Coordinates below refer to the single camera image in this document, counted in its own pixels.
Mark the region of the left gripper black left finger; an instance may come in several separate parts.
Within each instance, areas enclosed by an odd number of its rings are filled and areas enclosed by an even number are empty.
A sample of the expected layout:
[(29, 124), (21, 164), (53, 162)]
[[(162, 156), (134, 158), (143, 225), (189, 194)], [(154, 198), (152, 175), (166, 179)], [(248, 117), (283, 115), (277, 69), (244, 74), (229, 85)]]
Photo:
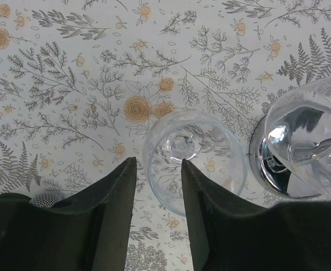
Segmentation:
[(50, 208), (0, 195), (0, 270), (124, 270), (136, 159)]

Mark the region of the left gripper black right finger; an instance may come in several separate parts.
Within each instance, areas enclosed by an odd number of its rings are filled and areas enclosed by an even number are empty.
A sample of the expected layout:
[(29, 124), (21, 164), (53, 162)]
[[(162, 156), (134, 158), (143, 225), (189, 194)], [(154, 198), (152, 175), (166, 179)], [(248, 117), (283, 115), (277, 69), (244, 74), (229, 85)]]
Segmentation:
[(188, 160), (181, 176), (194, 270), (331, 270), (331, 201), (264, 208)]

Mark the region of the clear wine glass back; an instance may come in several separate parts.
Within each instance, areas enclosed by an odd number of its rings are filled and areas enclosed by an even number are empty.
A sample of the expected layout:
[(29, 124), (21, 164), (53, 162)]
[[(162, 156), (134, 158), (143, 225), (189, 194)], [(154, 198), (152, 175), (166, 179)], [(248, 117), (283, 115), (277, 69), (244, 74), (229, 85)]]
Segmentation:
[(170, 212), (185, 216), (182, 161), (240, 195), (247, 178), (245, 152), (224, 123), (195, 110), (155, 114), (143, 145), (143, 168), (153, 195)]

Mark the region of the ribbed stemmed wine glass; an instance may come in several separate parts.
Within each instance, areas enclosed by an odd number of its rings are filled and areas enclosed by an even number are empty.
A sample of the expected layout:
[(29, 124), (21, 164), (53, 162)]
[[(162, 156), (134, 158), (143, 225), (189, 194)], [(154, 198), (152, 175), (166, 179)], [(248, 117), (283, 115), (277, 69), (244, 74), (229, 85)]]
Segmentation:
[(268, 149), (286, 168), (331, 198), (331, 76), (278, 98), (264, 133)]

